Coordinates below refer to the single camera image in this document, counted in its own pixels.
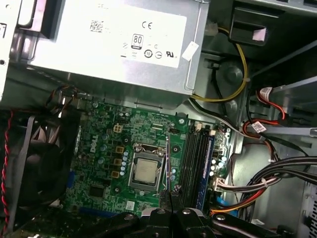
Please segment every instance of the cpu socket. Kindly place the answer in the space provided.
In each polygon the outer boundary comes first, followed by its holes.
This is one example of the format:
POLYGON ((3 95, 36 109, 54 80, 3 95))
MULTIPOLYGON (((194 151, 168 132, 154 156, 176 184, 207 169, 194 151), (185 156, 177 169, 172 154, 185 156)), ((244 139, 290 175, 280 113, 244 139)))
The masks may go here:
POLYGON ((135 143, 129 186, 145 191, 158 191, 165 148, 135 143))

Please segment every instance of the capacitor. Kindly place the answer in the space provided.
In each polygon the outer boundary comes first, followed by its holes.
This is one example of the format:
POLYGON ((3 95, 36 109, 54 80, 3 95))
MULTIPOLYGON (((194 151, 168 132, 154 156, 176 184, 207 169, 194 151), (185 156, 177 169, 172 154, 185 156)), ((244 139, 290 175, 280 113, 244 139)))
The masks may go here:
POLYGON ((106 145, 102 145, 102 146, 100 147, 100 151, 106 151, 106 149, 107 149, 107 146, 106 146, 106 145))
POLYGON ((102 140, 107 140, 109 138, 109 135, 108 134, 103 134, 101 136, 102 140))
POLYGON ((105 161, 105 159, 103 158, 103 157, 100 157, 99 159, 98 159, 98 164, 103 164, 104 163, 104 161, 105 161))

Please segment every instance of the blue slot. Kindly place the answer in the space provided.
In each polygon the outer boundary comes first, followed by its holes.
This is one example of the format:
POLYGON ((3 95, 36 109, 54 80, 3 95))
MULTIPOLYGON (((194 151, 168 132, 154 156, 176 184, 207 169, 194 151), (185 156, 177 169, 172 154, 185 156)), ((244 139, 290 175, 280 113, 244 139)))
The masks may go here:
POLYGON ((203 174, 202 174, 202 177, 200 180, 198 197, 197 197, 197 202, 196 202, 196 208, 199 210, 203 209, 204 201, 205 201, 205 197, 206 197, 209 172, 210 172, 210 166, 211 166, 211 160, 212 160, 213 144, 214 144, 214 136, 210 136, 209 143, 208 143, 208 149, 207 149, 208 151, 206 153, 206 157, 205 157, 205 161, 204 161, 204 170, 202 171, 203 174))
POLYGON ((69 174, 68 174, 68 179, 67 179, 66 187, 67 187, 67 188, 72 188, 73 185, 74 185, 74 182, 75 182, 75 172, 74 172, 74 171, 71 171, 71 172, 69 172, 69 174))
POLYGON ((114 215, 117 215, 117 213, 100 211, 100 210, 86 208, 86 207, 79 208, 79 212, 93 215, 93 216, 98 216, 98 217, 113 217, 114 215))

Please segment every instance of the dell logo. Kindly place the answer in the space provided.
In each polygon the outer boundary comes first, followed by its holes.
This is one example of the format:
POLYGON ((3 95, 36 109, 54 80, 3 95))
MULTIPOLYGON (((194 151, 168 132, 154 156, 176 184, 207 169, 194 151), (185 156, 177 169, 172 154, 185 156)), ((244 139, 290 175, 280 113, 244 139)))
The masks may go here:
POLYGON ((96 152, 96 147, 97 147, 97 142, 98 142, 98 136, 94 135, 92 142, 91 142, 91 147, 90 147, 90 152, 95 153, 96 152))

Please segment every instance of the zip tie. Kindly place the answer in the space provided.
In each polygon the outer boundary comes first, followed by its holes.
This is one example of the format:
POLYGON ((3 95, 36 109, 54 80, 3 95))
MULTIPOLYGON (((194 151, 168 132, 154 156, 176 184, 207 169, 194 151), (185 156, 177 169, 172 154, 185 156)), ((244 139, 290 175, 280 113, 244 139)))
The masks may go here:
POLYGON ((267 183, 266 183, 265 178, 262 178, 262 179, 261 179, 261 182, 264 184, 264 186, 265 186, 266 188, 268 188, 268 185, 267 185, 267 183))

